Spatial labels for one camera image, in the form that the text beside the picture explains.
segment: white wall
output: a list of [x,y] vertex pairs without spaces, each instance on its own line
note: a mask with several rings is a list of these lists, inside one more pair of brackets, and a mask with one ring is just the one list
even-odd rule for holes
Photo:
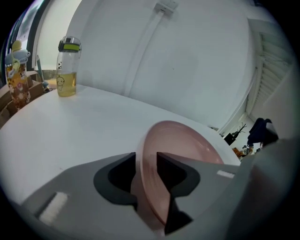
[[269,23],[277,23],[272,14],[263,7],[255,7],[250,0],[231,0],[236,3],[248,19],[259,20]]
[[255,107],[255,118],[269,118],[280,139],[300,136],[300,72],[297,62],[291,66],[275,92],[261,107]]
[[231,121],[227,124],[227,126],[223,129],[223,131],[220,132],[222,135],[227,136],[227,134],[231,133],[231,130],[238,124],[240,118],[245,113],[246,105],[247,105],[247,99],[243,102],[239,110],[236,112],[236,114],[231,119]]
[[[242,122],[243,124],[246,124],[246,127],[242,130],[244,131],[244,133],[240,133],[236,138],[236,140],[230,145],[231,148],[237,148],[240,151],[242,150],[244,145],[247,145],[248,136],[250,134],[249,131],[254,125],[254,122],[249,117],[246,117],[246,119],[236,124],[236,126],[231,130],[231,133],[236,132],[237,128],[239,129],[239,126],[242,126]],[[260,143],[254,143],[254,147],[253,147],[254,152],[258,148],[260,148]]]
[[56,69],[58,44],[66,35],[81,0],[52,0],[45,16],[37,44],[42,69]]
[[[156,2],[103,1],[92,15],[86,13],[90,18],[79,31],[80,84],[121,94]],[[158,24],[130,97],[220,128],[242,101],[254,72],[248,21],[230,0],[178,2],[176,12]],[[72,22],[78,22],[75,15]]]

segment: cardboard box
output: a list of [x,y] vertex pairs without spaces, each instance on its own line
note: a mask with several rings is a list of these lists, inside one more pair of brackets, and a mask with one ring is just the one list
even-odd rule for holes
[[36,81],[39,83],[42,82],[40,75],[36,71],[28,71],[28,72],[26,72],[26,76],[27,76],[27,79],[30,77],[31,80],[33,80],[33,81]]
[[0,128],[9,120],[9,111],[5,108],[0,112]]
[[30,101],[44,94],[44,88],[41,82],[32,81],[33,85],[29,88]]
[[12,100],[8,85],[0,89],[0,111]]
[[36,71],[28,71],[26,72],[28,87],[30,88],[33,85],[32,81],[42,82],[38,72]]
[[9,102],[5,108],[9,111],[10,117],[18,111],[13,101]]

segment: white table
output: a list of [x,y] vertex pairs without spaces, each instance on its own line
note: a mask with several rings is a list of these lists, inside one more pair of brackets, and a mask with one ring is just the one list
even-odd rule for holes
[[192,127],[225,164],[240,161],[216,131],[155,106],[78,85],[77,94],[56,91],[34,100],[0,130],[0,179],[8,198],[22,203],[62,171],[113,155],[134,152],[158,121]]

